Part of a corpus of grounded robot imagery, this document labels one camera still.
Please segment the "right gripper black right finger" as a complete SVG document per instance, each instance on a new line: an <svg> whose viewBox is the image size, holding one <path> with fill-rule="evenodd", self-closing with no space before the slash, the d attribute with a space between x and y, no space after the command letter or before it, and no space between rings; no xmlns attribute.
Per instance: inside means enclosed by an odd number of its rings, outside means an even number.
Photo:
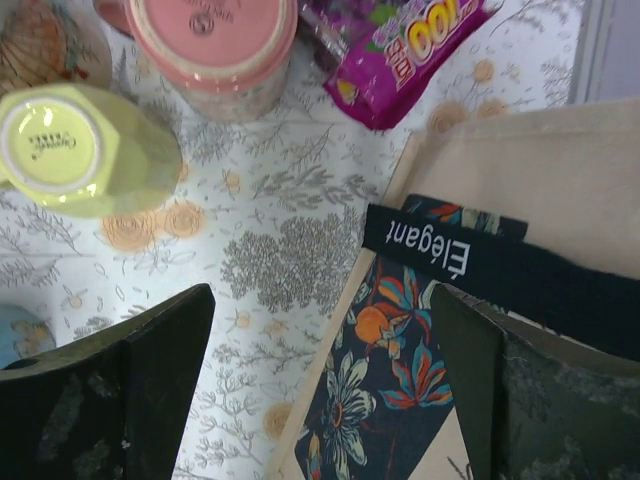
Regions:
<svg viewBox="0 0 640 480"><path fill-rule="evenodd" d="M444 284L430 305L474 478L638 478L637 362Z"/></svg>

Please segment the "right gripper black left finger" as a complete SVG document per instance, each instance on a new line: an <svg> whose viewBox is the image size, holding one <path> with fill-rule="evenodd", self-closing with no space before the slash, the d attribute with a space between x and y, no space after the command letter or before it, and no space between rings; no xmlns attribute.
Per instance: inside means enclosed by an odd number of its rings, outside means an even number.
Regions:
<svg viewBox="0 0 640 480"><path fill-rule="evenodd" d="M215 299L194 285L1 370L4 479L171 478Z"/></svg>

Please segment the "light green faceted mug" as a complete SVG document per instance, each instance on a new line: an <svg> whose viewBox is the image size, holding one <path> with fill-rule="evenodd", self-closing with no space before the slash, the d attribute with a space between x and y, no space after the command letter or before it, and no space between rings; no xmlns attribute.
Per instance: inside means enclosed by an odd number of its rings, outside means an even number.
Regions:
<svg viewBox="0 0 640 480"><path fill-rule="evenodd" d="M173 131L111 91L58 83L1 99L1 183L45 209L80 218L155 209L182 164Z"/></svg>

